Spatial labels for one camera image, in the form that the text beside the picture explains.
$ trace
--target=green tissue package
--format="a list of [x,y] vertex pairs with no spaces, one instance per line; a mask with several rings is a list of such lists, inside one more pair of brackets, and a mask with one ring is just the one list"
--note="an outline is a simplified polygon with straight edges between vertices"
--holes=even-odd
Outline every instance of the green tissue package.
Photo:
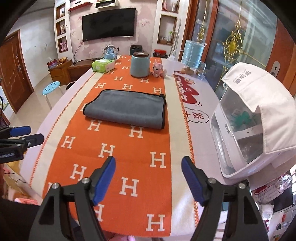
[[100,59],[91,64],[93,71],[107,73],[115,68],[115,61],[109,59]]

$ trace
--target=tiled floor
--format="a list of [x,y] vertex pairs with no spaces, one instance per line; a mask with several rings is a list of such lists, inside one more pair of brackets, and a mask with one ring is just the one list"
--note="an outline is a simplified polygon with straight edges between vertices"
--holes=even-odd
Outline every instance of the tiled floor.
[[[32,129],[31,134],[36,134],[41,123],[50,112],[45,96],[42,95],[42,90],[50,83],[52,83],[50,75],[47,75],[38,83],[34,88],[34,93],[26,100],[19,111],[10,118],[10,126],[30,126]],[[66,85],[61,86],[63,91],[65,91],[65,88]],[[54,106],[62,97],[62,93],[59,89],[56,89],[47,97],[51,106]]]

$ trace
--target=jar lid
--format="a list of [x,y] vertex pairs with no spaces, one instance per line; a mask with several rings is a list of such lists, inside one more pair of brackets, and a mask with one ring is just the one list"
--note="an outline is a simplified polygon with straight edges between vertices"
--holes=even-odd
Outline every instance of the jar lid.
[[147,52],[145,52],[145,51],[141,51],[141,52],[135,52],[133,54],[133,56],[140,57],[140,58],[146,58],[146,57],[149,56],[149,54]]

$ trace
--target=folded gray cloth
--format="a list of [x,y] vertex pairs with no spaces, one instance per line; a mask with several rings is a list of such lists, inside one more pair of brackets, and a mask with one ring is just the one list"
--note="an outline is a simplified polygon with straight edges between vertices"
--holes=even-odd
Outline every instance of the folded gray cloth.
[[85,106],[83,114],[102,121],[163,129],[165,105],[164,94],[103,90]]

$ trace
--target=flat screen tv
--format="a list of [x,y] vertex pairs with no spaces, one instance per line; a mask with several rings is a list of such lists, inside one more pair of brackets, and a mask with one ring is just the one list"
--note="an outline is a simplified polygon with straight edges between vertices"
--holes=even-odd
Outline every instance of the flat screen tv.
[[121,8],[83,16],[83,41],[108,37],[133,36],[135,15],[135,8]]

